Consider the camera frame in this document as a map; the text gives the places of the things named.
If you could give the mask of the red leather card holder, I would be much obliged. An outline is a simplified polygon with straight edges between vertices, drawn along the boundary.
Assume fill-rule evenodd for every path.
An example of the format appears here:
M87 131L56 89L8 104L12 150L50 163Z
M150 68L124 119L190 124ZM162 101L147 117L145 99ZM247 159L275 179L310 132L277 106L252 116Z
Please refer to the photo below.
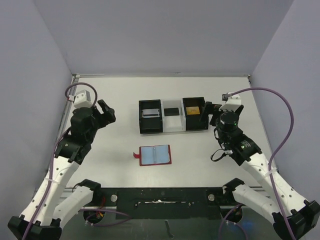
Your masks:
M171 146L169 144L140 146L138 153L133 153L133 157L139 159L141 167L170 165L172 163Z

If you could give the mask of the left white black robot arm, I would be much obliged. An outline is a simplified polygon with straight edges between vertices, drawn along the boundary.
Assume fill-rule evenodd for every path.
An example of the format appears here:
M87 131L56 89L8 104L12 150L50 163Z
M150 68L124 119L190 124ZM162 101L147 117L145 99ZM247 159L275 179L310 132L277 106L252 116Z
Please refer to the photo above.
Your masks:
M71 126L54 147L48 172L29 205L7 226L18 240L58 240L64 225L85 205L98 206L103 199L101 184L84 179L78 188L58 203L67 183L92 149L99 129L116 121L115 111L104 100L96 106L79 107L72 112Z

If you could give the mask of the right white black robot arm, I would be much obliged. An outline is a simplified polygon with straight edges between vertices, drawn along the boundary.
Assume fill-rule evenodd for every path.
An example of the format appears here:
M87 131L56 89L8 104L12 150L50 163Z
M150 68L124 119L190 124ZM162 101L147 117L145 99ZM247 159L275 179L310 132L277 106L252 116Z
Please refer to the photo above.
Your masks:
M272 166L261 148L239 128L242 104L214 104L207 101L200 120L214 127L222 157L230 157L248 172L268 194L264 196L234 178L222 187L223 200L243 204L268 220L283 240L299 240L320 218L320 205L309 201L290 186Z

